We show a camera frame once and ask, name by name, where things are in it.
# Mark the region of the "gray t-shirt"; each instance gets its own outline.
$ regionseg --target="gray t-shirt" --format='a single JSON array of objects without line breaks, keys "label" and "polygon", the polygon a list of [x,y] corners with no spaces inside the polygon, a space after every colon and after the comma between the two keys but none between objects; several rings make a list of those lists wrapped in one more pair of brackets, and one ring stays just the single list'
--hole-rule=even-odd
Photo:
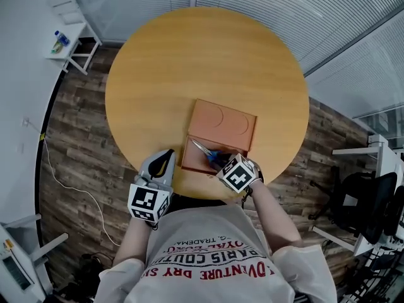
[{"label": "gray t-shirt", "polygon": [[291,303],[295,290],[313,303],[336,302],[320,246],[270,256],[237,205],[169,213],[151,233],[146,266],[127,259],[100,278],[95,303]]}]

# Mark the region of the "white cable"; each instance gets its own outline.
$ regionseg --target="white cable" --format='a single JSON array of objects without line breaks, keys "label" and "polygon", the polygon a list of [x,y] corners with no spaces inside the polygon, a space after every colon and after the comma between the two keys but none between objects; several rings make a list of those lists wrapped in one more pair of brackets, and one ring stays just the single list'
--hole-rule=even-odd
[{"label": "white cable", "polygon": [[111,241],[111,243],[113,243],[115,246],[119,246],[119,247],[120,247],[121,245],[119,245],[119,244],[117,244],[116,242],[114,242],[114,241],[111,239],[111,237],[109,236],[108,232],[106,231],[105,225],[104,225],[104,215],[102,214],[101,207],[100,207],[100,205],[98,204],[97,200],[92,196],[92,194],[91,194],[90,192],[88,192],[88,191],[84,191],[84,190],[81,190],[81,189],[76,189],[75,187],[65,186],[65,185],[63,185],[62,182],[59,182],[59,181],[57,180],[57,178],[56,178],[56,176],[55,176],[55,173],[54,173],[54,171],[53,171],[53,167],[52,167],[52,165],[51,165],[51,158],[50,158],[50,156],[49,156],[49,148],[48,148],[48,144],[47,144],[45,138],[44,138],[44,144],[45,144],[45,147],[46,147],[46,152],[47,152],[47,154],[48,154],[48,163],[49,163],[50,171],[52,172],[52,176],[53,176],[54,180],[55,180],[56,182],[58,182],[58,183],[59,183],[62,187],[64,187],[65,189],[74,189],[75,191],[87,193],[89,196],[91,196],[91,198],[94,200],[95,204],[97,205],[98,210],[100,210],[100,213],[101,213],[101,220],[102,220],[102,228],[103,228],[105,234],[107,235],[107,237],[109,238],[109,240]]}]

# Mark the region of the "round wooden table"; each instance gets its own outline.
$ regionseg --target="round wooden table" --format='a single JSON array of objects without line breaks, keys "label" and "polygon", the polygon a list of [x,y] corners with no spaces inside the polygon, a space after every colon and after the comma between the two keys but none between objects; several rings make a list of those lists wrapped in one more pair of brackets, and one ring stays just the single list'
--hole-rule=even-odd
[{"label": "round wooden table", "polygon": [[306,83],[292,53],[257,21],[205,7],[159,16],[123,45],[105,95],[112,135],[136,169],[173,148],[176,193],[233,198],[238,194],[216,177],[179,167],[197,98],[258,117],[248,157],[261,166],[265,183],[299,151],[309,118]]}]

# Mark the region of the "wooden floor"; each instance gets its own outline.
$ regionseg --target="wooden floor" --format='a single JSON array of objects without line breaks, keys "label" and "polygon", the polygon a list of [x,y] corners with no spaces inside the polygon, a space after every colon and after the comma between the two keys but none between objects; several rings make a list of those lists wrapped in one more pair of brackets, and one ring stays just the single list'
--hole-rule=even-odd
[{"label": "wooden floor", "polygon": [[[118,49],[100,48],[90,65],[88,76],[71,69],[63,80],[47,129],[46,140],[56,177],[65,185],[91,192],[100,203],[105,228],[120,243],[130,216],[127,196],[136,170],[123,157],[110,133],[105,116],[105,83]],[[331,167],[340,166],[347,174],[363,170],[363,158],[336,158],[332,149],[365,146],[367,132],[327,106],[310,101],[309,126],[302,148],[294,161],[269,188],[292,217],[308,244],[323,244],[324,239],[309,232],[313,225],[307,216],[327,200],[311,179],[331,186]],[[117,247],[102,231],[100,213],[85,193],[64,189],[51,176],[44,149],[40,171],[40,212],[42,233],[47,242],[63,232],[69,239],[49,254],[51,276],[60,285],[78,266],[83,253],[114,256]],[[257,227],[259,222],[251,200],[245,205]],[[350,237],[320,218],[317,226]],[[352,253],[340,246],[326,248],[326,259],[338,283],[353,263]]]}]

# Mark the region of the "scissors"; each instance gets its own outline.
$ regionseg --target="scissors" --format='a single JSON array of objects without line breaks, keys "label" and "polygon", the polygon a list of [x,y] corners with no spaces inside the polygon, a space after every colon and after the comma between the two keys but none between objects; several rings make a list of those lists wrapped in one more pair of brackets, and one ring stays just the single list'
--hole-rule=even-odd
[{"label": "scissors", "polygon": [[208,157],[209,166],[217,171],[224,168],[232,156],[231,153],[225,153],[221,150],[209,150],[195,139],[191,139],[191,141]]}]

